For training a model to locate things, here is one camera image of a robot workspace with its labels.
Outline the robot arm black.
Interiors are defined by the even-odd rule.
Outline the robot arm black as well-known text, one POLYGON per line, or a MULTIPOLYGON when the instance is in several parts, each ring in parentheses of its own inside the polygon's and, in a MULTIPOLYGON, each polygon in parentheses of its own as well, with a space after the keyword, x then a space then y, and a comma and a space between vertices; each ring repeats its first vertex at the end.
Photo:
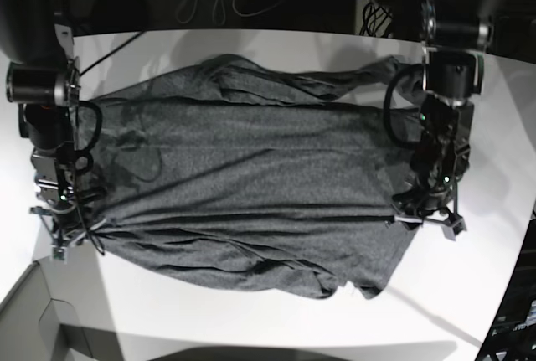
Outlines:
POLYGON ((474 106, 482 93, 483 55, 492 43, 492 19, 506 0, 423 0, 423 59, 400 70, 389 82, 383 123, 390 140, 412 152, 414 180, 393 197, 394 220, 413 230, 436 224, 457 236, 466 230, 458 212, 458 183, 469 168, 474 106), (398 137, 392 127, 391 98, 402 79, 419 75, 425 99, 416 142, 398 137))
POLYGON ((80 188, 93 168, 91 151, 102 128, 101 109, 80 99, 76 58, 61 46, 52 0, 1 0, 1 51, 8 57, 6 97, 18 107, 18 128, 33 144, 31 163, 42 206, 31 208, 51 238, 52 257, 89 240, 102 253, 90 204, 102 187, 80 188))

